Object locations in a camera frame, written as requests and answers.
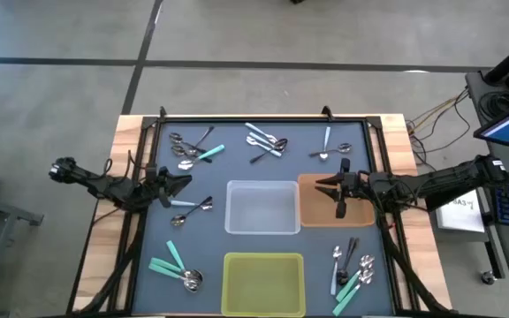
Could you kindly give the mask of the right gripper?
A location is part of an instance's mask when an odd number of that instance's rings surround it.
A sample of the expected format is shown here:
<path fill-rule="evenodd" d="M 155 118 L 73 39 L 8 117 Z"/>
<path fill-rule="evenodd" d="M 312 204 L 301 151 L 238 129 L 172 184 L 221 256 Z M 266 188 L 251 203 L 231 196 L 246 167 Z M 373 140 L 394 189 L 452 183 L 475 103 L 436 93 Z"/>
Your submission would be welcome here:
<path fill-rule="evenodd" d="M 316 180 L 319 185 L 336 186 L 338 189 L 316 186 L 315 189 L 320 193 L 326 194 L 334 201 L 338 201 L 336 207 L 336 218 L 342 219 L 346 216 L 346 199 L 353 198 L 358 200 L 369 200 L 368 193 L 364 187 L 359 172 L 350 171 L 350 160 L 343 158 L 341 160 L 339 173 Z"/>

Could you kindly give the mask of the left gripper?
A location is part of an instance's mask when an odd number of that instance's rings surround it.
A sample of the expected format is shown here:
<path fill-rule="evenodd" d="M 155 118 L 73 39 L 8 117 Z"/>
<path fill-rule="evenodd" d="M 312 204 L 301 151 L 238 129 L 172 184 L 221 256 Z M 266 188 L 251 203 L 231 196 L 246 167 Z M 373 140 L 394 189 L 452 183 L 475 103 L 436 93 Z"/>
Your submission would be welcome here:
<path fill-rule="evenodd" d="M 170 196 L 178 195 L 192 181 L 191 175 L 169 177 L 169 194 L 166 190 L 168 169 L 165 166 L 158 168 L 155 163 L 145 166 L 144 188 L 150 201 L 158 200 L 165 208 L 171 206 Z"/>

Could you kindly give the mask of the teal-handled silver spoon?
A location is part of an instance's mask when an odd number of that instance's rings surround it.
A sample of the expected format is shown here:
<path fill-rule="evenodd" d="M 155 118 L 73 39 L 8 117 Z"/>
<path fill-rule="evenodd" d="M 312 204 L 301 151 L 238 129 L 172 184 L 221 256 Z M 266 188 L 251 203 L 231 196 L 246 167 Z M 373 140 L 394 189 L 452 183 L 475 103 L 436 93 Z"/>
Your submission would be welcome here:
<path fill-rule="evenodd" d="M 173 271 L 173 272 L 175 272 L 177 274 L 182 274 L 180 272 L 179 266 L 174 265 L 174 264 L 172 264 L 170 262 L 158 259 L 158 258 L 152 258 L 150 260 L 149 264 L 155 264 L 155 265 L 161 266 L 163 268 L 169 269 L 169 270 L 171 270 L 171 271 Z"/>
<path fill-rule="evenodd" d="M 180 255 L 179 255 L 179 251 L 176 248 L 175 244 L 171 240 L 168 240 L 166 242 L 166 245 L 171 253 L 171 256 L 178 264 L 178 266 L 180 268 L 180 272 L 184 275 L 184 277 L 192 278 L 192 279 L 202 282 L 203 275 L 200 271 L 198 271 L 196 269 L 186 269 L 185 268 L 184 262 L 182 261 Z"/>
<path fill-rule="evenodd" d="M 375 271 L 373 269 L 367 269 L 365 270 L 358 278 L 356 284 L 353 286 L 351 291 L 348 292 L 348 294 L 340 301 L 338 304 L 334 307 L 332 314 L 334 316 L 339 316 L 345 307 L 348 305 L 348 303 L 351 301 L 351 299 L 355 296 L 357 291 L 364 285 L 364 284 L 370 284 L 372 281 L 372 276 L 374 275 Z"/>
<path fill-rule="evenodd" d="M 340 302 L 356 284 L 359 276 L 367 269 L 371 269 L 374 263 L 375 257 L 369 254 L 365 254 L 361 257 L 359 269 L 351 276 L 346 285 L 340 290 L 336 296 L 336 301 Z"/>
<path fill-rule="evenodd" d="M 201 281 L 196 276 L 192 275 L 186 276 L 183 274 L 177 274 L 169 269 L 163 268 L 155 264 L 149 264 L 148 268 L 155 271 L 156 273 L 181 280 L 183 282 L 183 285 L 189 292 L 198 292 L 200 290 Z"/>
<path fill-rule="evenodd" d="M 212 148 L 211 150 L 207 151 L 206 153 L 199 155 L 193 159 L 188 159 L 180 162 L 178 164 L 178 168 L 180 170 L 191 170 L 196 162 L 199 162 L 203 159 L 209 158 L 212 155 L 215 155 L 225 149 L 225 145 L 221 144 L 215 148 Z"/>

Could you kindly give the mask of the orange plastic bin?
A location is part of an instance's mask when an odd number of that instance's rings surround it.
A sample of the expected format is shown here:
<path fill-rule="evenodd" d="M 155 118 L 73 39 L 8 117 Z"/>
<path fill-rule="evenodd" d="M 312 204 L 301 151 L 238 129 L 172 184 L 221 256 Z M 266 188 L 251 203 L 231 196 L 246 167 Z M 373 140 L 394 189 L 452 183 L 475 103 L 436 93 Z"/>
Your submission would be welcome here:
<path fill-rule="evenodd" d="M 346 198 L 346 214 L 336 218 L 337 203 L 326 194 L 315 189 L 316 180 L 328 178 L 330 174 L 300 174 L 300 223 L 304 227 L 352 228 L 373 225 L 376 214 L 369 201 Z"/>

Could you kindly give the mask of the blue-grey table mat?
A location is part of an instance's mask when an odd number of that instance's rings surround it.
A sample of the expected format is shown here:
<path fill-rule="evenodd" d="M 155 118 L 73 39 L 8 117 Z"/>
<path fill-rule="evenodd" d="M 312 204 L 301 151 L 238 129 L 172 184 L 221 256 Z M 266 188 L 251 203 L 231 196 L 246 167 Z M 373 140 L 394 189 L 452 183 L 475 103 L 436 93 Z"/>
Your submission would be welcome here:
<path fill-rule="evenodd" d="M 215 123 L 169 123 L 163 129 L 157 161 L 177 173 L 179 158 L 171 151 L 170 133 L 180 134 L 190 143 L 197 142 L 213 125 L 215 129 L 201 143 L 206 149 L 221 144 L 225 149 L 214 155 L 212 163 L 196 163 L 192 182 L 180 193 L 183 201 L 198 202 L 213 197 L 208 211 L 195 210 L 181 226 L 171 225 L 175 208 L 153 203 L 148 209 L 138 271 L 134 314 L 217 314 L 221 310 L 224 257 L 237 253 L 297 253 L 304 261 L 307 314 L 325 316 L 336 302 L 330 295 L 333 270 L 332 250 L 346 246 L 358 237 L 358 254 L 375 257 L 375 273 L 370 285 L 363 286 L 345 309 L 347 316 L 385 315 L 393 311 L 391 286 L 384 261 L 384 246 L 375 225 L 361 228 L 316 228 L 300 226 L 294 235 L 233 235 L 224 228 L 227 183 L 231 180 L 294 181 L 303 173 L 332 174 L 341 159 L 330 155 L 325 162 L 310 157 L 323 146 L 325 129 L 330 127 L 328 145 L 352 145 L 349 157 L 353 170 L 368 170 L 369 156 L 364 125 L 359 121 L 267 122 L 262 129 L 278 138 L 288 139 L 284 154 L 267 154 L 256 163 L 249 161 L 266 151 L 247 143 L 250 129 L 241 121 Z M 152 258 L 174 265 L 166 242 L 171 240 L 186 269 L 203 275 L 198 292 L 189 292 L 181 280 L 148 268 Z"/>

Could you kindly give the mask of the clear plastic bin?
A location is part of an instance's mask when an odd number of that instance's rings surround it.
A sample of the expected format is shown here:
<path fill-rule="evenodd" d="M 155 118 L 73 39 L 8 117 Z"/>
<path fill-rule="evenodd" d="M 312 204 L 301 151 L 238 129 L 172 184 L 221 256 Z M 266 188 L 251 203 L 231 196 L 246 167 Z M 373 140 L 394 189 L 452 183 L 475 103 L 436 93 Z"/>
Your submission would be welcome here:
<path fill-rule="evenodd" d="M 231 180 L 227 183 L 225 230 L 233 235 L 294 235 L 300 232 L 295 181 Z"/>

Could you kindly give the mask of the yellow plastic bin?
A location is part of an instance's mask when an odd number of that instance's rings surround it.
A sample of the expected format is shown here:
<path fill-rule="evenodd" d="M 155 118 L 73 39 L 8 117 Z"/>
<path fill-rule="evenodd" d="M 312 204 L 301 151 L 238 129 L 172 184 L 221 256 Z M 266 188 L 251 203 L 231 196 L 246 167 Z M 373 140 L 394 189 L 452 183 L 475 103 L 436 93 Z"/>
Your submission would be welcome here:
<path fill-rule="evenodd" d="M 304 261 L 301 254 L 225 255 L 222 315 L 301 318 L 306 312 Z"/>

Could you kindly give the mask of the white paper sheet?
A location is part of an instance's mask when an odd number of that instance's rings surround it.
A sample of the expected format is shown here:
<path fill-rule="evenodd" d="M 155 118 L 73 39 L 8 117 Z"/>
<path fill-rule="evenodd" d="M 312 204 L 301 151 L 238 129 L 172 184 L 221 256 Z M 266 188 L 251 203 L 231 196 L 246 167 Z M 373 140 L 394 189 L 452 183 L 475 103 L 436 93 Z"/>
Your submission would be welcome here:
<path fill-rule="evenodd" d="M 473 190 L 436 210 L 437 226 L 442 230 L 484 233 L 478 192 Z"/>

